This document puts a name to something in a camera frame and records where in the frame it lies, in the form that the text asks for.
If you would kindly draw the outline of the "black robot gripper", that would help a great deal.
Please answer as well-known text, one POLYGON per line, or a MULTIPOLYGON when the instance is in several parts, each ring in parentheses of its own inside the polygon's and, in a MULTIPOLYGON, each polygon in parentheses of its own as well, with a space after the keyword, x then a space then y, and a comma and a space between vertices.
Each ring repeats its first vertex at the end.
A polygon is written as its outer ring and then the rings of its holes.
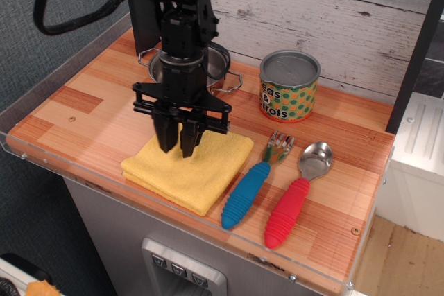
POLYGON ((148 72, 154 83, 136 82, 134 110, 152 115, 160 148, 169 152, 178 142, 178 122, 182 123, 180 148, 191 157, 205 130, 225 134, 230 129, 232 107, 207 90, 205 56, 175 58, 156 53, 148 72))

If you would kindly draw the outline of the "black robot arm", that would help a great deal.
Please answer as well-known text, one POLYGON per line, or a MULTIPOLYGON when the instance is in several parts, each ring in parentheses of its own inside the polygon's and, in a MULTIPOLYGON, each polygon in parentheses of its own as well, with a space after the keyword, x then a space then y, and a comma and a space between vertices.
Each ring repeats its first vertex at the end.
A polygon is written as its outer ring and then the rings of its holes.
POLYGON ((207 50, 218 36, 211 0, 153 0, 162 48, 158 83, 135 83, 134 109, 149 114, 160 148, 191 157, 206 130, 225 134, 231 106, 207 88, 207 50))

